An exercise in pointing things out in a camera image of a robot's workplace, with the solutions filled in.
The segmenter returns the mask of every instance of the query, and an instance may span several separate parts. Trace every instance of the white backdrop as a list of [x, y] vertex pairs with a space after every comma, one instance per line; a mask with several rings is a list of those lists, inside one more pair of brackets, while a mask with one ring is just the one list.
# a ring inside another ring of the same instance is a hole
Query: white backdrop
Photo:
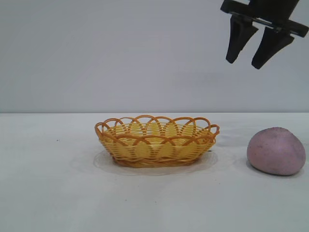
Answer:
[[309, 112], [309, 36], [231, 65], [222, 2], [0, 0], [0, 112]]

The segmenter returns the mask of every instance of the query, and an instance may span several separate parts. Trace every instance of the pink clay ball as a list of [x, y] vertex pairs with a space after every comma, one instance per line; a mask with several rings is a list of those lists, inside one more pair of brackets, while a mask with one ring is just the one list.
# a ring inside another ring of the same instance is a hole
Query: pink clay ball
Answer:
[[287, 129], [268, 128], [255, 134], [247, 148], [250, 164], [275, 175], [293, 175], [305, 164], [304, 146]]

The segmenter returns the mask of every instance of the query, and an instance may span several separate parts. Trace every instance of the wicker basket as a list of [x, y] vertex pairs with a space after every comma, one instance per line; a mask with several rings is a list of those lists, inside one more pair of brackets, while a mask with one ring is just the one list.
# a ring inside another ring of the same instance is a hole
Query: wicker basket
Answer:
[[[206, 127], [197, 126], [197, 121]], [[203, 117], [150, 115], [110, 118], [97, 123], [95, 130], [114, 161], [135, 168], [192, 164], [215, 144], [219, 134], [219, 126]]]

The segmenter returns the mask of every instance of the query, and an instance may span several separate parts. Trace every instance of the basket weave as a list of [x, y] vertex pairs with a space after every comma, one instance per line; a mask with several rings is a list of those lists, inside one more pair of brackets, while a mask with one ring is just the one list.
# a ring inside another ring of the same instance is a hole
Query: basket weave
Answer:
[[[197, 121], [203, 121], [206, 127], [197, 126]], [[110, 118], [95, 126], [99, 141], [114, 161], [135, 168], [192, 164], [215, 144], [219, 129], [203, 117], [171, 119], [150, 115]]]

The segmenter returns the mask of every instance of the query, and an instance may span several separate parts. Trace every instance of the white table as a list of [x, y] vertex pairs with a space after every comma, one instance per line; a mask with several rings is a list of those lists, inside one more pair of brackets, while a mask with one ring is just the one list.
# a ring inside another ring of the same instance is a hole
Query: white table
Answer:
[[309, 152], [309, 114], [204, 116], [217, 144], [190, 167], [113, 164], [94, 132], [140, 114], [1, 114], [1, 232], [308, 232], [309, 166], [278, 177], [248, 165], [259, 130], [281, 126]]

